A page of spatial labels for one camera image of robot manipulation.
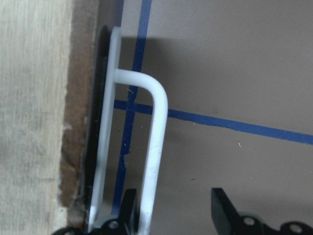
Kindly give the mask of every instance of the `wood grain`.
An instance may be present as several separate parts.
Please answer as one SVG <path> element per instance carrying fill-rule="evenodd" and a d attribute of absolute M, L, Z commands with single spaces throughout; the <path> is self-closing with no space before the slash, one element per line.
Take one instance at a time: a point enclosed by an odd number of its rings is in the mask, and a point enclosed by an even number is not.
<path fill-rule="evenodd" d="M 50 234 L 58 203 L 72 1 L 0 2 L 0 234 Z"/>

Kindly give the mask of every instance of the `wooden board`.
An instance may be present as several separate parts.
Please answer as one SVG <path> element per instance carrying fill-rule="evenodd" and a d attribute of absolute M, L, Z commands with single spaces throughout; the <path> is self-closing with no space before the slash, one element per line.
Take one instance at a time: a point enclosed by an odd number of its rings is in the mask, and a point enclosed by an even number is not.
<path fill-rule="evenodd" d="M 67 223 L 79 186 L 97 2 L 0 2 L 0 234 L 50 234 Z"/>

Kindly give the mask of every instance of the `metal screw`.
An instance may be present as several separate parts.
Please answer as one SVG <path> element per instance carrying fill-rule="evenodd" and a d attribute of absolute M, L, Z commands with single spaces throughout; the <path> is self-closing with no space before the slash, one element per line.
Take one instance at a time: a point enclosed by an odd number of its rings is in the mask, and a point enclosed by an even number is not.
<path fill-rule="evenodd" d="M 117 229 L 118 228 L 118 222 L 117 221 L 111 221 L 108 224 L 109 229 Z"/>
<path fill-rule="evenodd" d="M 291 231 L 293 231 L 296 234 L 302 233 L 302 228 L 297 224 L 290 224 L 289 228 Z"/>
<path fill-rule="evenodd" d="M 244 223 L 248 226 L 253 226 L 255 224 L 255 221 L 251 217 L 245 217 L 244 218 Z"/>

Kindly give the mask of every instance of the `white handle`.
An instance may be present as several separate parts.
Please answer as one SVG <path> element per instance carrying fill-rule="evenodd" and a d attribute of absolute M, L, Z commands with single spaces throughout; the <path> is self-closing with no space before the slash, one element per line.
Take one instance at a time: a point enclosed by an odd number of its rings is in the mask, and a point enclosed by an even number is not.
<path fill-rule="evenodd" d="M 142 183 L 138 228 L 139 235 L 148 235 L 157 188 L 157 177 L 163 148 L 168 102 L 165 90 L 163 89 L 162 85 L 153 77 L 140 72 L 118 69 L 120 45 L 120 28 L 115 27 L 112 31 L 110 41 L 109 60 L 97 152 L 97 166 L 92 189 L 88 232 L 91 232 L 93 229 L 94 222 L 102 205 L 105 172 L 107 168 L 110 133 L 112 126 L 115 85 L 116 83 L 119 83 L 145 88 L 151 93 L 153 99 L 152 123 Z"/>

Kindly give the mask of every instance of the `blue tape strip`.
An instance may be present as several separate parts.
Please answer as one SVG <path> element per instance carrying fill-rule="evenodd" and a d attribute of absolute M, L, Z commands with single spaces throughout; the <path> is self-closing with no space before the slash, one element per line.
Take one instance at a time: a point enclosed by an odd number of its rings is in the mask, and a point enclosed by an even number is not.
<path fill-rule="evenodd" d="M 125 101 L 116 100 L 114 103 L 114 107 L 116 109 L 125 110 Z M 132 107 L 133 112 L 138 112 L 141 114 L 152 114 L 152 107 L 144 104 L 135 104 Z M 286 131 L 266 126 L 254 125 L 245 122 L 232 121 L 228 119 L 218 118 L 218 117 L 210 117 L 205 115 L 187 113 L 178 110 L 169 109 L 168 117 L 177 118 L 184 121 L 192 121 L 198 124 L 207 125 L 207 126 L 217 126 L 217 127 L 225 127 L 232 129 L 234 131 L 240 131 L 260 136 L 272 137 L 276 139 L 298 142 L 298 143 L 306 143 L 313 144 L 313 135 L 302 134 L 293 131 Z"/>
<path fill-rule="evenodd" d="M 152 0 L 142 0 L 137 40 L 134 52 L 133 71 L 141 71 L 144 49 L 146 46 L 146 37 L 149 24 L 149 16 Z M 124 123 L 124 131 L 122 137 L 122 145 L 118 162 L 117 176 L 115 182 L 115 190 L 112 204 L 112 214 L 118 214 L 121 206 L 121 199 L 124 190 L 126 168 L 124 165 L 124 157 L 129 154 L 133 124 L 134 124 L 134 102 L 137 97 L 138 87 L 129 86 L 127 102 L 125 103 L 126 117 Z"/>

